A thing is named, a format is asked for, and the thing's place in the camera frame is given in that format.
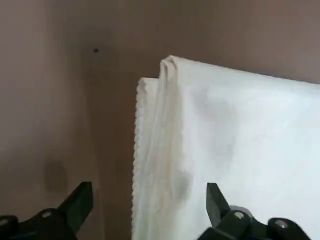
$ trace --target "stack of towels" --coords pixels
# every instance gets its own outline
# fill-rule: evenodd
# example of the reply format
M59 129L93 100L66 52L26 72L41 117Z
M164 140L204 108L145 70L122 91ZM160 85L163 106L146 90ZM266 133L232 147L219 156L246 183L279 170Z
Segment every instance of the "stack of towels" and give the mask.
M169 56L137 87L133 240L195 240L206 185L320 239L320 85Z

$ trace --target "black clamp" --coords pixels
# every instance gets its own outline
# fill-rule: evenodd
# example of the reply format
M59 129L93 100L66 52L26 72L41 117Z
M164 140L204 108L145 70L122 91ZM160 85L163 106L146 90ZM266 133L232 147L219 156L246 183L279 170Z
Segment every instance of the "black clamp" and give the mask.
M198 240L311 240L289 219L271 218L265 225L245 210L232 210L215 183L207 184L206 210L212 227Z
M91 182L82 182L58 208L47 208L19 222L0 216L1 240L77 240L76 233L93 208Z

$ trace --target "white cloth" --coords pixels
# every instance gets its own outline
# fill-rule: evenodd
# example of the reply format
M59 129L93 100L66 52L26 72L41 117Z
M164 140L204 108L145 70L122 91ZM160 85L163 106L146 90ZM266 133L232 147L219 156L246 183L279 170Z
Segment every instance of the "white cloth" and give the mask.
M170 56L137 87L133 240L194 240L206 184L320 239L320 85Z

